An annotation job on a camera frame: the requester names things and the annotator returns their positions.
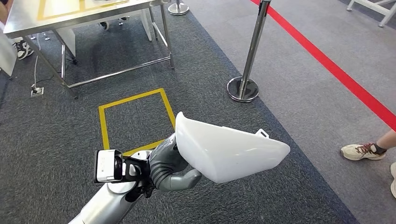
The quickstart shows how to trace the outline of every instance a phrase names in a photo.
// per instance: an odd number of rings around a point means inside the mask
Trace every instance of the yellow floor marking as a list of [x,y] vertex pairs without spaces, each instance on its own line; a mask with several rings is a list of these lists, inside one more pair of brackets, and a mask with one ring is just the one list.
[[[108,138],[108,134],[107,134],[107,125],[106,125],[106,117],[105,117],[105,109],[112,107],[112,106],[116,106],[116,105],[120,105],[135,99],[139,99],[139,98],[143,98],[143,97],[147,97],[156,93],[160,93],[161,94],[161,98],[163,100],[163,103],[165,105],[165,109],[166,112],[168,113],[170,122],[172,123],[173,128],[175,129],[175,125],[176,125],[176,119],[175,119],[175,115],[173,114],[172,108],[170,106],[168,97],[165,94],[165,90],[163,88],[160,89],[156,89],[156,90],[152,90],[152,91],[148,91],[145,93],[141,93],[138,95],[134,95],[128,98],[124,98],[124,99],[120,99],[105,105],[101,105],[98,107],[99,110],[99,120],[100,120],[100,127],[102,130],[102,140],[103,140],[103,148],[104,149],[110,149],[110,143],[109,143],[109,138]],[[160,141],[156,141],[153,143],[150,143],[148,145],[136,148],[136,149],[132,149],[128,152],[123,153],[123,155],[125,156],[130,156],[133,155],[134,153],[141,151],[141,150],[150,150],[150,149],[154,149],[155,147],[157,147],[161,142],[163,142],[163,140]]]
[[77,11],[73,11],[73,12],[69,12],[69,13],[63,13],[63,14],[58,14],[58,15],[44,16],[45,4],[47,3],[47,0],[40,0],[40,5],[39,5],[39,8],[38,8],[38,13],[37,13],[37,20],[49,20],[49,19],[54,19],[54,18],[66,16],[66,15],[73,15],[73,14],[87,12],[87,11],[94,10],[94,9],[105,8],[105,7],[115,6],[115,5],[119,5],[119,4],[123,4],[123,3],[129,2],[129,0],[124,0],[124,1],[113,2],[113,3],[101,5],[101,6],[87,8],[85,6],[85,1],[86,0],[78,0],[78,1],[79,1],[79,10],[77,10]]

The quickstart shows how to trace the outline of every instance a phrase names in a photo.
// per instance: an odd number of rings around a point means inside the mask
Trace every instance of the person's foot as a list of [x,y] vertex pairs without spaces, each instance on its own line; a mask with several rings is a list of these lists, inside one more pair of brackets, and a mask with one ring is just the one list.
[[396,198],[396,162],[390,165],[390,173],[392,174],[394,179],[390,185],[390,191],[392,192],[393,197]]
[[101,25],[104,30],[109,30],[109,28],[110,28],[110,24],[107,21],[101,22],[101,23],[99,23],[99,25]]
[[385,153],[377,154],[377,149],[374,143],[368,143],[364,145],[347,145],[341,149],[343,156],[349,160],[380,160],[385,157]]
[[16,48],[19,60],[22,60],[23,58],[26,58],[33,54],[33,50],[30,49],[28,43],[26,43],[24,40],[15,42],[13,46]]

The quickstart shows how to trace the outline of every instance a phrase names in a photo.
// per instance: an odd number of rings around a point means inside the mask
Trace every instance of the stainless steel table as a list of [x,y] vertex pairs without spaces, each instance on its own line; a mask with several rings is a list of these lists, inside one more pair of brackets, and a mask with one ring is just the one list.
[[[46,1],[50,1],[50,6],[46,7]],[[124,72],[132,71],[156,63],[170,61],[171,68],[174,68],[172,57],[172,50],[170,44],[170,36],[168,26],[165,19],[164,4],[170,0],[14,0],[11,11],[8,17],[4,34],[9,38],[16,38],[22,36],[23,39],[31,46],[36,54],[49,66],[51,72],[54,74],[62,84],[62,86],[74,97],[78,98],[72,88],[95,82],[107,77],[115,76]],[[95,6],[98,2],[105,2],[105,6]],[[151,8],[160,6],[163,19],[163,27],[165,37],[162,35],[158,26],[154,21]],[[148,8],[150,11],[151,22],[154,29],[156,40],[160,36],[161,40],[168,49],[168,56],[143,63],[131,68],[123,69],[110,74],[102,75],[90,80],[85,80],[79,83],[67,84],[65,81],[65,55],[66,52],[75,61],[74,55],[68,49],[67,45],[62,41],[56,29],[66,28],[77,24],[104,19],[111,16],[125,14],[128,12]],[[39,51],[39,48],[30,40],[28,35],[53,30],[54,34],[62,43],[62,74],[59,75],[54,66],[47,60],[45,55]]]

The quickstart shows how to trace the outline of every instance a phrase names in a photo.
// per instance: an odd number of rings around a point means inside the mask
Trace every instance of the red floor tape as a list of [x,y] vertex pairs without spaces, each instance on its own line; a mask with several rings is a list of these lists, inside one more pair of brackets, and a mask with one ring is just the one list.
[[[259,4],[260,0],[251,0]],[[344,72],[335,62],[320,51],[311,41],[294,28],[273,8],[269,8],[268,14],[288,32],[301,46],[303,46],[319,63],[332,73],[351,93],[362,101],[372,112],[381,118],[390,128],[396,130],[396,116],[380,101],[373,97],[367,90],[359,85],[353,78]]]

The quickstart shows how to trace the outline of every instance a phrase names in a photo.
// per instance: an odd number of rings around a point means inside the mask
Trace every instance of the robotic hand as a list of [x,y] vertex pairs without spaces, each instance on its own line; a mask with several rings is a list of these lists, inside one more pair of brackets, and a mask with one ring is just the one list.
[[176,191],[193,188],[201,179],[202,174],[192,169],[185,175],[174,175],[188,166],[188,162],[180,155],[176,146],[176,134],[165,139],[151,153],[149,158],[151,179],[157,189]]

